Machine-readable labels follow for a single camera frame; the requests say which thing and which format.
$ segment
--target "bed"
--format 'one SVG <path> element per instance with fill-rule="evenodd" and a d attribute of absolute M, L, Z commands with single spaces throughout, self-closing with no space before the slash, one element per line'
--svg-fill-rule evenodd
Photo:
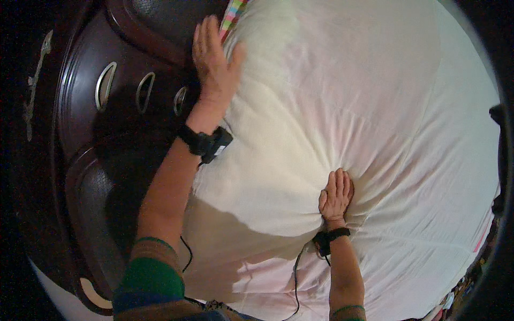
<path fill-rule="evenodd" d="M 249 54 L 221 124 L 234 141 L 195 178 L 186 296 L 286 319 L 307 243 L 291 319 L 327 319 L 329 267 L 309 241 L 342 167 L 368 320 L 425 316 L 475 259 L 498 193 L 499 97 L 466 32 L 435 0 L 253 0 L 227 56 L 237 41 Z"/>

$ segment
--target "black cable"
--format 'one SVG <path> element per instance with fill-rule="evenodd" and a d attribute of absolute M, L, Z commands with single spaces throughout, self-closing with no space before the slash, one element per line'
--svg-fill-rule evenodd
<path fill-rule="evenodd" d="M 296 311 L 290 317 L 288 317 L 287 319 L 283 319 L 282 321 L 287 321 L 287 320 L 291 319 L 300 310 L 300 300 L 298 300 L 298 262 L 300 261 L 300 256 L 302 256 L 303 250 L 305 250 L 306 246 L 307 246 L 307 244 L 302 247 L 302 250 L 300 251 L 300 253 L 296 257 L 295 266 L 293 267 L 293 271 L 294 271 L 294 274 L 295 274 Z"/>
<path fill-rule="evenodd" d="M 182 238 L 182 235 L 180 236 L 180 240 L 182 241 L 182 243 L 184 243 L 184 245 L 186 246 L 186 248 L 188 248 L 188 251 L 189 251 L 189 262 L 182 269 L 182 273 L 184 273 L 186 271 L 186 269 L 188 268 L 189 264 L 191 264 L 191 261 L 193 260 L 193 251 L 191 251 L 191 248 L 189 247 L 189 245 L 186 243 L 184 238 Z"/>
<path fill-rule="evenodd" d="M 188 251 L 189 251 L 189 262 L 186 264 L 186 266 L 182 269 L 182 273 L 184 273 L 186 271 L 186 269 L 188 268 L 189 264 L 191 264 L 191 261 L 193 260 L 193 251 L 191 250 L 191 248 L 189 247 L 189 245 L 186 243 L 186 241 L 184 240 L 184 238 L 182 236 L 180 236 L 180 240 L 182 241 L 182 243 L 184 243 L 184 245 L 186 246 L 186 248 L 188 248 Z M 305 247 L 307 246 L 304 245 L 302 247 L 302 250 L 300 251 L 300 253 L 298 254 L 298 256 L 296 257 L 296 262 L 295 262 L 295 266 L 293 267 L 293 271 L 294 271 L 294 275 L 295 275 L 295 299 L 296 299 L 296 311 L 290 316 L 288 317 L 287 319 L 284 319 L 282 321 L 287 321 L 289 320 L 290 318 L 292 318 L 295 314 L 298 313 L 298 311 L 300 310 L 300 300 L 298 300 L 298 262 L 300 262 L 300 257 L 302 256 L 302 253 L 303 253 L 303 250 L 305 250 Z"/>

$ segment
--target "oval metal handle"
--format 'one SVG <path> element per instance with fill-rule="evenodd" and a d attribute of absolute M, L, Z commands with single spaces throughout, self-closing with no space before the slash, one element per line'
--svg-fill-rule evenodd
<path fill-rule="evenodd" d="M 186 99 L 187 92 L 188 88 L 184 86 L 178 90 L 177 94 L 175 95 L 175 99 L 173 99 L 173 111 L 177 116 L 180 116 L 182 113 L 182 107 L 184 100 Z"/>
<path fill-rule="evenodd" d="M 96 107 L 99 112 L 105 111 L 105 105 L 107 104 L 107 99 L 109 98 L 109 93 L 111 92 L 111 86 L 113 84 L 114 72 L 116 71 L 116 67 L 118 64 L 113 61 L 107 65 L 98 77 L 97 85 L 95 88 L 95 102 Z M 105 75 L 109 72 L 109 80 L 106 86 L 103 86 L 103 79 Z"/>
<path fill-rule="evenodd" d="M 141 107 L 141 103 L 140 103 L 141 88 L 143 87 L 143 85 L 146 84 L 146 81 L 150 77 L 152 79 L 150 80 L 150 84 L 148 85 L 148 89 L 146 90 L 146 97 L 144 99 L 143 107 Z M 136 91 L 136 107 L 137 107 L 137 110 L 138 110 L 138 112 L 140 114 L 144 114 L 146 112 L 146 108 L 148 107 L 148 102 L 150 101 L 150 93 L 152 92 L 152 87 L 154 86 L 154 80 L 155 80 L 155 73 L 154 72 L 149 72 L 149 73 L 146 74 L 146 76 L 143 77 L 143 79 L 141 79 L 141 82 L 139 83 L 139 86 L 137 86 L 137 91 Z"/>
<path fill-rule="evenodd" d="M 87 298 L 95 304 L 97 307 L 101 309 L 112 309 L 113 303 L 112 301 L 106 300 L 100 296 L 93 287 L 91 281 L 89 281 L 85 277 L 80 278 L 80 285 L 82 286 L 82 291 L 87 296 Z"/>

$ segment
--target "black wrist strap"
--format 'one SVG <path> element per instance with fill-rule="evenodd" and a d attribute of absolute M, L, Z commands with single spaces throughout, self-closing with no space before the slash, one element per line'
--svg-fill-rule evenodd
<path fill-rule="evenodd" d="M 179 127 L 178 136 L 189 146 L 189 152 L 201 156 L 201 165 L 210 163 L 232 142 L 232 135 L 219 127 L 212 135 L 195 133 L 187 125 Z"/>
<path fill-rule="evenodd" d="M 350 230 L 347 228 L 338 228 L 326 233 L 326 237 L 329 243 L 339 236 L 350 236 Z"/>
<path fill-rule="evenodd" d="M 321 256 L 330 254 L 330 242 L 340 236 L 350 236 L 350 230 L 347 228 L 339 228 L 330 232 L 319 232 L 313 238 L 313 242 L 317 245 Z"/>

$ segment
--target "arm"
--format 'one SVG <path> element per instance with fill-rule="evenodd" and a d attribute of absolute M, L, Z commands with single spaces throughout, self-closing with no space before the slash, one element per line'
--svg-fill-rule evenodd
<path fill-rule="evenodd" d="M 347 172 L 340 168 L 330 173 L 328 184 L 321 191 L 319 199 L 319 210 L 329 231 L 345 227 L 344 214 L 353 194 L 353 183 Z M 331 315 L 345 307 L 362 307 L 364 283 L 350 239 L 347 236 L 338 237 L 330 243 L 330 251 L 332 254 L 332 285 L 329 295 Z M 356 308 L 355 312 L 360 317 L 364 317 L 364 312 L 360 311 L 360 308 Z"/>
<path fill-rule="evenodd" d="M 225 59 L 214 16 L 196 26 L 193 61 L 201 82 L 201 94 L 186 124 L 195 132 L 212 134 L 237 90 L 244 48 L 236 45 L 230 63 Z M 159 238 L 177 248 L 182 233 L 183 215 L 200 156 L 177 138 L 154 176 L 143 199 L 137 239 Z"/>

